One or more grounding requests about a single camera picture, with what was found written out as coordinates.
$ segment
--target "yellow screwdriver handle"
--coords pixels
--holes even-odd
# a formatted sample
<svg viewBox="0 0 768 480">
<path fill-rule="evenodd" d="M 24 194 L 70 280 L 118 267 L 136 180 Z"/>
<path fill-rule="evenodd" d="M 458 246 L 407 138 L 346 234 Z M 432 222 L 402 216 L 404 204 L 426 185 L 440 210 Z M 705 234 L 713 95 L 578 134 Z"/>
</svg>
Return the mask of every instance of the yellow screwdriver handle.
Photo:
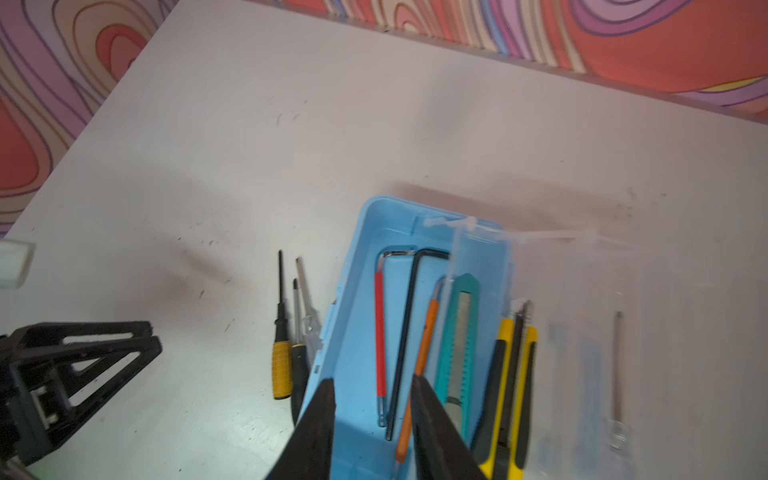
<svg viewBox="0 0 768 480">
<path fill-rule="evenodd" d="M 293 390 L 290 343 L 275 342 L 272 346 L 272 396 L 287 399 Z"/>
</svg>

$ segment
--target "screwdriver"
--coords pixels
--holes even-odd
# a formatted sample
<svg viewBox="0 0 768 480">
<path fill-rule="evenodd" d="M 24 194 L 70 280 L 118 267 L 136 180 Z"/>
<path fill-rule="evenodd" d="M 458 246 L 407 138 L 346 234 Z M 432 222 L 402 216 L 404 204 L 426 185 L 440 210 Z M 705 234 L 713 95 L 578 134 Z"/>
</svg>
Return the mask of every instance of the screwdriver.
<svg viewBox="0 0 768 480">
<path fill-rule="evenodd" d="M 282 250 L 277 252 L 277 268 L 280 276 L 280 301 L 277 304 L 277 320 L 275 320 L 275 344 L 272 345 L 272 396 L 275 400 L 282 400 L 290 397 L 293 389 L 288 319 L 286 318 L 285 296 L 283 295 Z"/>
<path fill-rule="evenodd" d="M 299 421 L 301 404 L 304 403 L 306 383 L 310 380 L 310 368 L 306 361 L 306 345 L 304 345 L 304 331 L 301 329 L 301 305 L 299 303 L 299 281 L 293 279 L 293 316 L 295 323 L 296 345 L 291 347 L 293 357 L 293 393 L 290 397 L 290 412 L 293 424 Z"/>
</svg>

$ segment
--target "psychedelic swirl pattern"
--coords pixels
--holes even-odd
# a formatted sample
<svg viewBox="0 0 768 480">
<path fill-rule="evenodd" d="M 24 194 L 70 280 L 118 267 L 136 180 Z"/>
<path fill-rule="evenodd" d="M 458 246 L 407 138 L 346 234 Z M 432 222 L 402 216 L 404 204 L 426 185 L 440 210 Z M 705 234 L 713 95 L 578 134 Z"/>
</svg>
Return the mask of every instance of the psychedelic swirl pattern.
<svg viewBox="0 0 768 480">
<path fill-rule="evenodd" d="M 768 119 L 767 0 L 283 0 Z"/>
<path fill-rule="evenodd" d="M 0 237 L 176 3 L 0 1 Z"/>
</svg>

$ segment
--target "white object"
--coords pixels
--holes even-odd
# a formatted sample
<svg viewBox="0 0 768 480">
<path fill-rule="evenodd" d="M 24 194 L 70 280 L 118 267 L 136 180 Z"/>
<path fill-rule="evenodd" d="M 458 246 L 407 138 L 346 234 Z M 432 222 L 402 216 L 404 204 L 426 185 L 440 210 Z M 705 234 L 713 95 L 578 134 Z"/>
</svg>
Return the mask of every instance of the white object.
<svg viewBox="0 0 768 480">
<path fill-rule="evenodd" d="M 695 346 L 669 363 L 700 380 L 672 383 L 694 390 L 680 448 L 707 478 L 761 478 L 767 151 L 766 126 L 738 118 L 257 3 L 179 2 L 8 235 L 37 249 L 24 288 L 0 291 L 0 332 L 148 320 L 164 347 L 31 470 L 264 478 L 293 430 L 270 394 L 274 255 L 302 256 L 324 318 L 360 208 L 391 194 L 666 253 L 702 286 L 669 325 Z"/>
<path fill-rule="evenodd" d="M 0 239 L 0 288 L 19 288 L 27 278 L 31 243 Z"/>
</svg>

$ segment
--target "tabletop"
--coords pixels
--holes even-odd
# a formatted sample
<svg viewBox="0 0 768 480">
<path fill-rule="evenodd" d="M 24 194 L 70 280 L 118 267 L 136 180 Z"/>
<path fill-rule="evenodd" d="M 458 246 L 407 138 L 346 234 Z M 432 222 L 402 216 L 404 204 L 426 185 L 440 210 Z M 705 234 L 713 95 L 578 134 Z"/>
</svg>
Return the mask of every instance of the tabletop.
<svg viewBox="0 0 768 480">
<path fill-rule="evenodd" d="M 42 478 L 262 478 L 292 432 L 272 399 L 276 252 L 325 313 L 366 199 L 516 230 L 591 228 L 691 286 L 702 478 L 768 458 L 768 130 L 709 111 L 240 0 L 183 0 L 8 238 L 4 333 L 148 320 L 163 353 Z M 288 262 L 288 278 L 295 275 Z"/>
</svg>

